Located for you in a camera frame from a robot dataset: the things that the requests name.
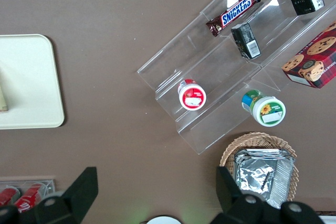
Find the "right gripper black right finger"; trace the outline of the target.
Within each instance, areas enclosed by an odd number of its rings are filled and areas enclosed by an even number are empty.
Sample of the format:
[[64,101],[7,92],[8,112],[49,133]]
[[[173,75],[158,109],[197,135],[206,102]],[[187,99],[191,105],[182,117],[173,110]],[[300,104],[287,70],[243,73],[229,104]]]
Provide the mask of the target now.
[[216,193],[222,208],[216,223],[282,223],[280,210],[257,196],[243,194],[226,167],[216,169]]

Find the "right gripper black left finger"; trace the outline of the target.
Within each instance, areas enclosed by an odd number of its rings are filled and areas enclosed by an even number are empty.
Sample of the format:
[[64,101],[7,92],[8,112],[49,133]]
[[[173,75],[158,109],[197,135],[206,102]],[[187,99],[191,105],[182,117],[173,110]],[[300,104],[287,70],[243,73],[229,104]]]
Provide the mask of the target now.
[[81,223],[98,195],[96,167],[87,167],[61,195],[33,208],[35,223]]

